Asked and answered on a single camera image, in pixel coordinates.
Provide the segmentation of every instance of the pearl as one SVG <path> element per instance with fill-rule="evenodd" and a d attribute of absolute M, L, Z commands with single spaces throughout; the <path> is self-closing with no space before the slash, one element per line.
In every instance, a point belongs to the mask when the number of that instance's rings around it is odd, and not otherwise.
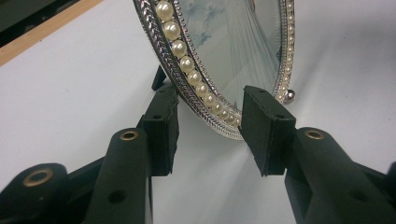
<path fill-rule="evenodd" d="M 201 75 L 197 70 L 192 70 L 187 76 L 187 82 L 192 86 L 196 86 L 201 82 Z"/>
<path fill-rule="evenodd" d="M 219 101 L 216 101 L 210 110 L 213 114 L 218 115 L 222 110 L 222 104 Z"/>
<path fill-rule="evenodd" d="M 230 111 L 228 111 L 228 109 L 226 108 L 222 108 L 220 113 L 219 113 L 219 117 L 223 120 L 226 120 L 230 115 Z"/>
<path fill-rule="evenodd" d="M 204 96 L 204 105 L 207 107 L 212 106 L 216 102 L 216 97 L 213 93 L 208 93 Z"/>
<path fill-rule="evenodd" d="M 204 97 L 208 92 L 207 85 L 203 82 L 199 83 L 197 87 L 195 87 L 195 92 L 197 96 Z"/>
<path fill-rule="evenodd" d="M 160 1 L 155 7 L 158 17 L 163 21 L 172 20 L 174 10 L 172 5 L 166 1 Z"/>
<path fill-rule="evenodd" d="M 176 40 L 180 35 L 180 27 L 173 21 L 168 21 L 163 25 L 163 32 L 169 40 Z"/>
<path fill-rule="evenodd" d="M 239 117 L 239 116 L 235 116 L 235 122 L 233 123 L 233 126 L 235 127 L 235 128 L 237 128 L 238 126 L 241 126 L 241 117 Z"/>
<path fill-rule="evenodd" d="M 172 53 L 177 56 L 178 58 L 183 57 L 184 55 L 186 55 L 187 53 L 187 46 L 186 44 L 181 41 L 181 40 L 176 40 L 173 44 L 172 44 Z"/>
<path fill-rule="evenodd" d="M 233 114 L 230 114 L 230 116 L 228 116 L 228 118 L 225 120 L 226 123 L 233 125 L 233 123 L 235 122 L 235 116 Z"/>
<path fill-rule="evenodd" d="M 189 56 L 180 59 L 180 69 L 185 73 L 189 73 L 194 68 L 194 61 Z"/>

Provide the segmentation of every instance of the engraved metal rim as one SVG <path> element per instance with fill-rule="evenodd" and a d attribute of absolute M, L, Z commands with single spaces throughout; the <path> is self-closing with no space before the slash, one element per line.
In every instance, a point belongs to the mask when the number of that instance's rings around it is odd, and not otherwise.
<path fill-rule="evenodd" d="M 281 3 L 283 53 L 278 80 L 276 82 L 273 95 L 280 103 L 283 103 L 288 92 L 294 51 L 294 1 L 279 1 Z M 181 40 L 187 43 L 187 55 L 194 60 L 196 70 L 201 73 L 201 77 L 203 77 L 205 84 L 223 103 L 223 106 L 229 109 L 233 114 L 240 116 L 241 111 L 225 100 L 224 96 L 221 95 L 221 93 L 216 89 L 216 86 L 211 82 L 209 75 L 205 72 L 204 66 L 199 61 L 197 53 L 190 44 L 191 41 L 187 38 L 187 36 L 189 36 L 188 29 L 186 28 L 186 25 L 181 22 L 182 13 L 180 11 L 181 9 L 178 5 L 178 1 L 169 2 L 172 4 L 174 11 L 176 12 L 176 15 L 174 15 L 175 22 L 177 22 L 182 31 L 180 34 Z M 204 106 L 202 100 L 196 95 L 194 88 L 187 82 L 184 73 L 178 65 L 177 58 L 173 55 L 170 49 L 171 46 L 169 41 L 164 37 L 162 23 L 155 12 L 155 6 L 157 3 L 158 1 L 155 0 L 134 0 L 134 5 L 139 19 L 148 35 L 151 46 L 160 60 L 164 72 L 175 84 L 180 95 L 189 105 L 191 110 L 203 119 L 215 132 L 232 139 L 242 140 L 243 138 L 237 128 L 227 124 L 224 120 L 212 114 L 210 110 Z"/>

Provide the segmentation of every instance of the mirror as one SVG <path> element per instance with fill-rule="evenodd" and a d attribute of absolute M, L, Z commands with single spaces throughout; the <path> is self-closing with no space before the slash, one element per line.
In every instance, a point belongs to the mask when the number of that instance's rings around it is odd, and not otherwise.
<path fill-rule="evenodd" d="M 134 0 L 163 71 L 214 131 L 242 139 L 244 87 L 287 102 L 292 0 Z"/>

